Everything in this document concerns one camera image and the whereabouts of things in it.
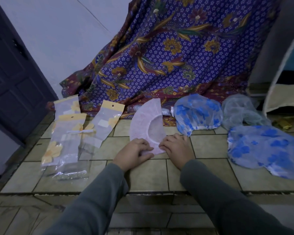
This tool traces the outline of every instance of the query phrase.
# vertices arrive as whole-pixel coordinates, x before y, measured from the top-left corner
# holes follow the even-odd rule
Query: right hand
[[[166,136],[159,144],[159,148],[165,150],[172,163],[181,170],[190,160],[195,159],[192,148],[186,135],[178,133]]]

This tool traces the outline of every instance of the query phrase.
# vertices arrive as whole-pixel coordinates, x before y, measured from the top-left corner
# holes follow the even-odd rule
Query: person
[[[177,133],[167,136],[159,147],[181,171],[181,184],[204,209],[220,235],[294,234],[195,160],[186,136]],[[124,173],[154,156],[152,153],[140,156],[144,150],[153,150],[146,140],[129,142],[44,235],[103,235],[118,200],[129,189]]]

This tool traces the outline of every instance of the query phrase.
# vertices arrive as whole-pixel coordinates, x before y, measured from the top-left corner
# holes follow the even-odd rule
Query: gray sleeve
[[[103,235],[128,189],[123,171],[110,163],[43,235]]]
[[[231,188],[197,160],[187,162],[180,182],[207,213],[220,235],[294,234],[274,216]]]

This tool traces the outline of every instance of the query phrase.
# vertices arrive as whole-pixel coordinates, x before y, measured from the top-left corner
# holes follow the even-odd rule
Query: dark wooden door
[[[0,10],[0,124],[23,141],[55,100]]]

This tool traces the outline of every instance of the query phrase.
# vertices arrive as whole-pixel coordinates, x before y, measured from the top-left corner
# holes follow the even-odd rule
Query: sleeve
[[[197,160],[187,162],[180,182],[207,213],[220,235],[294,234],[274,216],[231,188]]]
[[[118,200],[128,189],[124,172],[108,164],[43,235],[103,235]]]

